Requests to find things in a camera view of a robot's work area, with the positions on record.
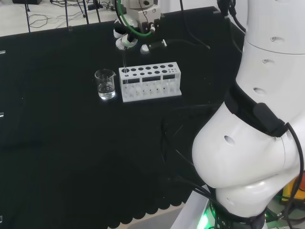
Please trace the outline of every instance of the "orange object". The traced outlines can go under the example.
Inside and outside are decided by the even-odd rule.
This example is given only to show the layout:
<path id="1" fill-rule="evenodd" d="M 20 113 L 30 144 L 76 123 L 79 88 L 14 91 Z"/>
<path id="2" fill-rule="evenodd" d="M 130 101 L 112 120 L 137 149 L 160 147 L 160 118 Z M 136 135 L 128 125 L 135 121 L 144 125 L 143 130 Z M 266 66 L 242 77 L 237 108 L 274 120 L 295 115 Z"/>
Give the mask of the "orange object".
<path id="1" fill-rule="evenodd" d="M 285 186 L 284 190 L 283 190 L 283 196 L 284 197 L 291 197 L 291 192 L 292 192 L 292 187 L 295 183 L 295 180 L 298 177 L 296 177 L 295 179 L 293 179 L 288 185 Z M 295 195 L 296 199 L 305 199 L 305 175 L 303 176 L 302 179 L 302 183 L 300 185 L 300 188 L 298 190 L 298 192 Z"/>

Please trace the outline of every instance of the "glass beaker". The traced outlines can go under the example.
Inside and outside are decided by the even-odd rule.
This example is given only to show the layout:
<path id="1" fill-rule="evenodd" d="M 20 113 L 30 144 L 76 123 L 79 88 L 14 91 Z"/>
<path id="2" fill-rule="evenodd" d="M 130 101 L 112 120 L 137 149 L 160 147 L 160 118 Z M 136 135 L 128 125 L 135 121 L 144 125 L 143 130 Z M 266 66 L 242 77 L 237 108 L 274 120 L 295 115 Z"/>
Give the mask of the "glass beaker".
<path id="1" fill-rule="evenodd" d="M 99 96 L 103 100 L 115 96 L 114 77 L 116 74 L 110 69 L 101 69 L 95 73 L 95 80 Z"/>

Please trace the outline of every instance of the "black cloth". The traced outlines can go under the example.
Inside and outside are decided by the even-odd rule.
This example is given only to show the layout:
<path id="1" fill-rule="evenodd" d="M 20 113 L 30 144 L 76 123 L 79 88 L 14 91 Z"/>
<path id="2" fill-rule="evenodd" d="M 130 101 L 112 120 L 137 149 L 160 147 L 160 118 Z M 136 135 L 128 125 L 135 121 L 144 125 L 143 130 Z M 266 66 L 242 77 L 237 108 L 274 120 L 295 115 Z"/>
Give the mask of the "black cloth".
<path id="1" fill-rule="evenodd" d="M 183 95 L 175 98 L 124 104 L 116 77 L 116 97 L 100 100 L 94 73 L 122 67 L 113 22 L 0 38 L 1 228 L 115 228 L 188 199 L 190 187 L 165 181 L 160 121 L 175 107 L 222 102 L 235 80 L 241 55 L 214 11 L 185 11 L 190 30 L 213 42 L 210 51 L 173 43 L 142 56 L 139 41 L 127 52 L 128 66 L 177 62 Z M 234 33 L 242 45 L 242 33 Z M 192 40 L 180 12 L 161 19 L 150 40 L 160 39 Z M 186 122 L 176 135 L 189 160 L 206 119 Z M 173 171 L 200 181 L 177 155 L 168 160 Z"/>

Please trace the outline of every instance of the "test tube rack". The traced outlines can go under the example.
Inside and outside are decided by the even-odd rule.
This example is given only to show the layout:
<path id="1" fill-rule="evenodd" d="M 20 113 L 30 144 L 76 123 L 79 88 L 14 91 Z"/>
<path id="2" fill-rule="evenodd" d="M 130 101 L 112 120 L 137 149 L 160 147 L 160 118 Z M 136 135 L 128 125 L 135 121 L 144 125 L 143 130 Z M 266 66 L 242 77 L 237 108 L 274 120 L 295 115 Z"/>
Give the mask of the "test tube rack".
<path id="1" fill-rule="evenodd" d="M 123 102 L 181 95 L 181 72 L 176 62 L 120 68 Z"/>

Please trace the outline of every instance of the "white floor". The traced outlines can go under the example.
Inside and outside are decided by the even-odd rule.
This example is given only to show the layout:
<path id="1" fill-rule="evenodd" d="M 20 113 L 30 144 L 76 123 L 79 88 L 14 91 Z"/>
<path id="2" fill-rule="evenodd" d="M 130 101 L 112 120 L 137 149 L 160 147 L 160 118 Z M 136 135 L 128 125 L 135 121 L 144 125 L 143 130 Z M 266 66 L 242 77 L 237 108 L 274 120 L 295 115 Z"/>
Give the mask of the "white floor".
<path id="1" fill-rule="evenodd" d="M 46 19 L 45 16 L 34 15 L 42 14 L 48 18 L 48 23 L 44 21 L 37 21 L 31 25 L 31 31 L 50 30 L 55 28 L 66 27 L 65 8 L 53 5 L 50 0 L 42 0 L 39 5 L 29 5 L 30 23 Z M 99 9 L 101 21 L 114 21 L 117 16 L 116 13 L 111 10 Z M 69 25 L 83 25 L 86 24 L 86 19 L 82 16 L 81 10 L 78 6 L 68 6 Z M 89 23 L 97 23 L 97 13 L 95 10 L 88 11 Z M 12 0 L 0 0 L 0 36 L 7 36 L 19 33 L 28 32 L 28 24 L 26 18 L 26 12 L 24 5 L 13 4 Z"/>
<path id="2" fill-rule="evenodd" d="M 163 13 L 180 10 L 179 0 L 159 0 L 159 3 Z M 183 4 L 185 9 L 208 6 L 217 7 L 216 0 L 184 0 Z M 29 8 L 30 23 L 33 23 L 36 20 L 46 19 L 46 17 L 50 18 L 46 25 L 43 25 L 46 23 L 46 20 L 37 21 L 32 24 L 32 27 L 30 28 L 31 31 L 66 27 L 64 7 L 51 4 L 50 0 L 42 0 L 39 5 L 29 5 Z M 238 12 L 240 23 L 245 26 L 247 18 L 247 0 L 238 0 L 236 10 Z M 111 10 L 106 10 L 104 8 L 99 9 L 99 12 L 101 21 L 114 21 L 117 19 L 116 13 Z M 76 26 L 86 24 L 86 19 L 82 16 L 81 10 L 78 6 L 69 6 L 68 15 L 71 15 L 69 16 L 69 25 Z M 95 10 L 88 11 L 88 15 L 90 24 L 98 22 Z M 0 37 L 26 32 L 28 32 L 28 25 L 24 4 L 13 4 L 12 0 L 0 0 Z"/>

